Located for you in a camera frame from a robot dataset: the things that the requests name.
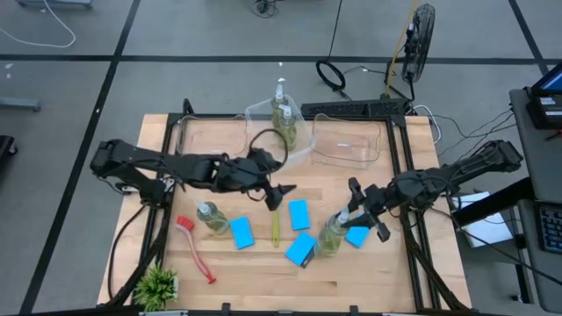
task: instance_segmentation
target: green plant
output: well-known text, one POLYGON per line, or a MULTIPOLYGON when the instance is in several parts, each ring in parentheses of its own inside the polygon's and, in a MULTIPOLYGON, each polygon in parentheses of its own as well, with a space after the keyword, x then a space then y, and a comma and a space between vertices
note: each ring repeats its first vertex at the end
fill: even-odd
POLYGON ((154 266, 137 283, 134 299, 144 305, 146 312, 166 309, 166 302, 173 300, 176 295, 176 274, 172 269, 162 270, 161 266, 154 266))

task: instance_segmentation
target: soap bottle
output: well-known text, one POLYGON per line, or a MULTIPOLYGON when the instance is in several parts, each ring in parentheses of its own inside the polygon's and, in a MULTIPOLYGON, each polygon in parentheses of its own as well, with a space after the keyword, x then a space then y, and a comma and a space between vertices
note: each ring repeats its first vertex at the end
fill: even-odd
MULTIPOLYGON (((285 138, 285 141, 287 142, 287 149, 292 151, 297 143, 297 127, 295 125, 297 118, 292 113, 291 106, 279 105, 279 108, 283 110, 283 116, 279 120, 278 131, 285 138)), ((279 146, 281 148, 285 147, 283 140, 279 140, 279 146)))
POLYGON ((342 227, 342 224, 349 219, 349 211, 347 207, 336 214, 330 216, 326 226, 320 232, 318 242, 314 247, 314 253, 321 256, 334 256, 340 248, 343 236, 349 231, 348 228, 342 227))
POLYGON ((197 217, 217 234, 224 234, 230 227, 225 215, 213 202, 197 201, 197 217))
POLYGON ((273 116, 271 117, 271 122, 273 123, 273 127, 275 129, 279 128, 279 121, 283 116, 283 110, 279 108, 279 105, 288 105, 289 101, 283 94, 283 82, 285 81, 284 78, 279 78, 277 80, 277 88, 275 90, 275 97, 271 99, 271 108, 273 110, 273 116))

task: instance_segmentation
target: red brush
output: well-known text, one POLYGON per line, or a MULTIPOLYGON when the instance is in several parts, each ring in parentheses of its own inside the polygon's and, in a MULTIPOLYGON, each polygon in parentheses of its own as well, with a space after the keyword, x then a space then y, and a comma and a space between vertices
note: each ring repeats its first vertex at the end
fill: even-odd
POLYGON ((184 216, 177 217, 176 228, 182 231, 187 237, 187 241, 190 243, 191 253, 193 254, 193 259, 195 260, 195 263, 199 267, 199 270, 201 270, 201 272, 203 272, 205 277, 207 277, 207 280, 209 280, 209 284, 211 284, 215 282, 217 279, 211 275, 211 272, 209 272, 209 269, 201 261, 201 258, 199 258, 199 255, 195 250, 195 243, 193 243, 193 236, 191 236, 191 229, 193 229, 194 226, 195 224, 193 224, 191 219, 188 219, 184 216))

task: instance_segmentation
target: electric fan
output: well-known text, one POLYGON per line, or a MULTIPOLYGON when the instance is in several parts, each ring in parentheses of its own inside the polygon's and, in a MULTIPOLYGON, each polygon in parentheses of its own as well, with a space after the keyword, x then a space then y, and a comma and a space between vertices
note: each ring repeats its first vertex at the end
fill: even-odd
MULTIPOLYGON (((430 4, 419 6, 413 15, 412 22, 406 30, 406 43, 402 48, 404 50, 404 57, 396 58, 395 63, 401 62, 402 72, 400 76, 402 80, 410 85, 412 97, 410 101, 414 100, 414 86, 413 83, 417 82, 422 76, 425 62, 428 59, 429 44, 431 44, 431 36, 433 35, 433 26, 436 21, 436 10, 430 4)), ((385 83, 388 81, 388 74, 391 67, 391 62, 386 64, 386 77, 385 83)), ((401 97, 407 98, 401 92, 396 90, 393 86, 389 88, 396 92, 401 97)))

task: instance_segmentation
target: blue sponge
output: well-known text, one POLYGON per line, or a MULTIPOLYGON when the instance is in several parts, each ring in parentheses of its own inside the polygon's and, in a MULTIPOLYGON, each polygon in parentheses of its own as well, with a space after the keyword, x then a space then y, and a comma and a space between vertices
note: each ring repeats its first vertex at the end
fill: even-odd
POLYGON ((349 229, 348 233, 345 234, 345 240, 357 248, 363 246, 363 243, 369 237, 369 232, 371 230, 367 227, 357 227, 353 226, 349 229))
POLYGON ((254 237, 252 237, 252 231, 249 228, 248 218, 242 217, 231 220, 230 229, 232 230, 234 243, 238 250, 254 244, 254 237))
POLYGON ((291 214, 292 230, 310 228, 306 200, 290 201, 289 213, 291 214))
POLYGON ((316 239, 314 239, 308 233, 302 232, 299 237, 293 242, 293 244, 287 249, 285 255, 294 264, 306 268, 307 264, 314 257, 314 245, 316 244, 316 239))

